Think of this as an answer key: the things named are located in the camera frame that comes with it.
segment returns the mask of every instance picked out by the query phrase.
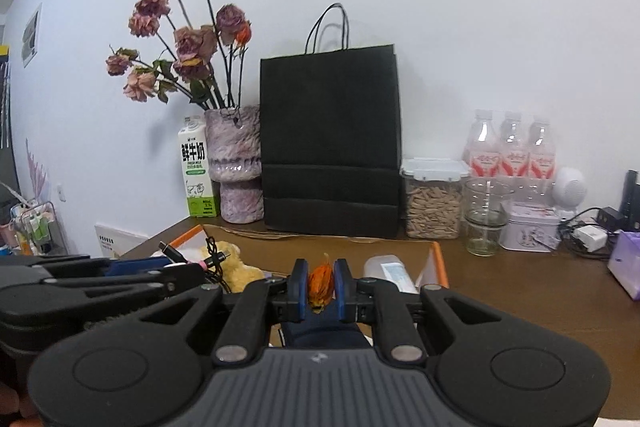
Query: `yellow plush toy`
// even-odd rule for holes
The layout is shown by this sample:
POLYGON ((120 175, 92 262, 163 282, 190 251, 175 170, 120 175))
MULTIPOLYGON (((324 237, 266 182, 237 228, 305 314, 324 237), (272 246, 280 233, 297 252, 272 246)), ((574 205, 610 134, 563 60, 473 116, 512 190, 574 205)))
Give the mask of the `yellow plush toy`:
MULTIPOLYGON (((237 245, 226 241, 216 241, 216 248, 227 255, 227 258, 220 263, 220 266, 223 271, 223 279, 233 293, 241 292, 250 282, 264 279, 264 273, 260 268, 247 266, 242 262, 240 249, 237 245)), ((204 257, 209 256, 206 247, 202 249, 202 254, 204 257)))

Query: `wooden table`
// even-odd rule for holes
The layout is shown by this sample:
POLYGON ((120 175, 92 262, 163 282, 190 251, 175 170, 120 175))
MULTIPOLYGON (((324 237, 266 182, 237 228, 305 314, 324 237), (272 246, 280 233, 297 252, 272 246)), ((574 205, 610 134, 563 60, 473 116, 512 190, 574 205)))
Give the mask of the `wooden table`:
MULTIPOLYGON (((126 257, 147 257, 159 241, 169 242, 197 224, 229 227, 218 218, 188 218, 134 248, 126 257)), ((263 230, 261 223, 238 227, 263 230)), ((633 302, 601 261, 557 254, 507 252, 482 258, 469 254, 462 241, 441 241, 452 289, 489 306, 557 331, 596 350, 609 366, 612 387, 601 415, 640 419, 640 302, 633 302)), ((398 257, 416 277, 424 258, 398 257)), ((362 259, 352 266, 359 277, 362 259)))

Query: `dried physalis husk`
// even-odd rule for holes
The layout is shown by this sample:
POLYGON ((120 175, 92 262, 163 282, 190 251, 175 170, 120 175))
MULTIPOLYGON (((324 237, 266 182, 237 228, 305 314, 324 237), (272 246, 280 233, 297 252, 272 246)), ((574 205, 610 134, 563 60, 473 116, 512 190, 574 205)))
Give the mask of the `dried physalis husk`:
POLYGON ((334 296, 334 269, 329 263, 328 254, 324 256, 324 263, 313 270, 307 280, 308 302, 314 313, 324 310, 334 296))

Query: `purple tissue box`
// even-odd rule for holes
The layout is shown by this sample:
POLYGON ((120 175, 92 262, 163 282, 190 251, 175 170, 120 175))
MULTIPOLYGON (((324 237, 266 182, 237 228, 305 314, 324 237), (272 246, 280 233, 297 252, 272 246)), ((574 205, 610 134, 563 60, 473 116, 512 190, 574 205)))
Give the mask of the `purple tissue box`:
POLYGON ((620 232, 609 270, 634 301, 640 300, 640 232, 620 232))

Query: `glass cup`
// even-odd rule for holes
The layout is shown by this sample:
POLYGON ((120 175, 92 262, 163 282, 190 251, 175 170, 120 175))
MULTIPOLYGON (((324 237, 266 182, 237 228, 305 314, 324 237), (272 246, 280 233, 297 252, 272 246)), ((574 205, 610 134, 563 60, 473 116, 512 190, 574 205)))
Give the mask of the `glass cup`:
POLYGON ((481 256, 498 251, 500 231, 509 216, 505 203, 511 200, 513 189, 490 178, 473 178, 466 182, 463 195, 463 216, 466 223, 466 249, 481 256))
POLYGON ((509 220, 503 203, 511 200, 513 189, 491 178, 473 178, 466 182, 463 215, 472 225, 501 228, 509 220))
POLYGON ((464 225, 466 251, 480 257, 489 257, 497 253, 502 227, 481 227, 468 221, 464 225))

